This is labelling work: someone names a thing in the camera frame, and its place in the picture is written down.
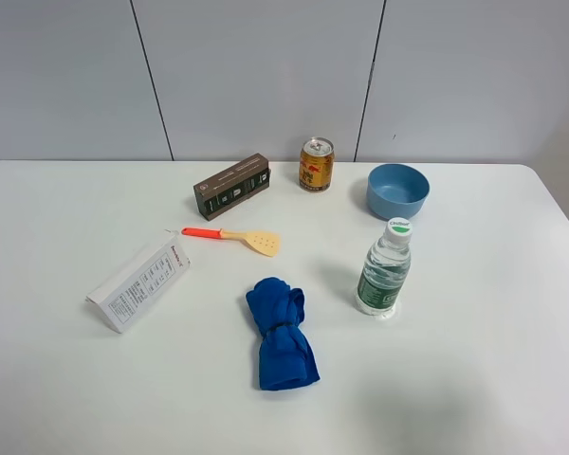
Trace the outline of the dark brown carton box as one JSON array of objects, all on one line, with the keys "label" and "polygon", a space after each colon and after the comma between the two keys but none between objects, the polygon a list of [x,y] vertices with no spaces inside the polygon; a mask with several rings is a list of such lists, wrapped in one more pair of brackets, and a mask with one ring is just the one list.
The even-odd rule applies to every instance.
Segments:
[{"label": "dark brown carton box", "polygon": [[270,183],[268,160],[255,154],[193,186],[198,211],[210,221],[266,190]]}]

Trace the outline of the blue plastic bowl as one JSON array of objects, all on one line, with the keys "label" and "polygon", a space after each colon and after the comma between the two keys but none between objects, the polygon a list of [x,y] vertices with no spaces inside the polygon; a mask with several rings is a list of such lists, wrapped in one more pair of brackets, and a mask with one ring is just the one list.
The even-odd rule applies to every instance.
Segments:
[{"label": "blue plastic bowl", "polygon": [[366,200],[369,210],[382,219],[413,218],[430,194],[430,183],[413,167],[389,163],[368,175]]}]

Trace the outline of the white carton box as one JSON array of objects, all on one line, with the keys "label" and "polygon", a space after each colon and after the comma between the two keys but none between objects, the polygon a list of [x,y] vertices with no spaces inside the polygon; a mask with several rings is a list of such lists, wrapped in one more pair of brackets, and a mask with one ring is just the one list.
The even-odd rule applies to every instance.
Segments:
[{"label": "white carton box", "polygon": [[180,234],[166,230],[86,296],[108,327],[122,334],[190,268]]}]

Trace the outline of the blue cloth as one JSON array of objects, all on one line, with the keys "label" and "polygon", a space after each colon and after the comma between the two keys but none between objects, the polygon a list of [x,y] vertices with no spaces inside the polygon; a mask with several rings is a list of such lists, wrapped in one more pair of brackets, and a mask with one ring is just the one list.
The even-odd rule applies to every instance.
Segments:
[{"label": "blue cloth", "polygon": [[258,378],[263,391],[285,391],[320,380],[314,353],[300,329],[305,297],[275,277],[265,278],[246,293],[248,308],[262,338]]}]

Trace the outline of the clear water bottle green label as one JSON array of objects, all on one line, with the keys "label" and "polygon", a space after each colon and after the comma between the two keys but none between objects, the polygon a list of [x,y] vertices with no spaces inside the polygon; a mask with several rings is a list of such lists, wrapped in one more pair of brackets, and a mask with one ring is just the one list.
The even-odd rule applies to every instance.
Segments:
[{"label": "clear water bottle green label", "polygon": [[356,288],[359,310],[389,319],[411,268],[412,223],[401,217],[387,222],[381,237],[369,248]]}]

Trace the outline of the gold energy drink can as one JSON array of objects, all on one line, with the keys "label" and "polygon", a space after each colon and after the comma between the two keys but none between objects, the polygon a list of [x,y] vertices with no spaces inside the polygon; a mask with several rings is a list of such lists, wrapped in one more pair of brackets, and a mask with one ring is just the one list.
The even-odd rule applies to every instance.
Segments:
[{"label": "gold energy drink can", "polygon": [[299,183],[307,191],[326,191],[331,186],[335,153],[333,143],[319,136],[309,138],[300,153]]}]

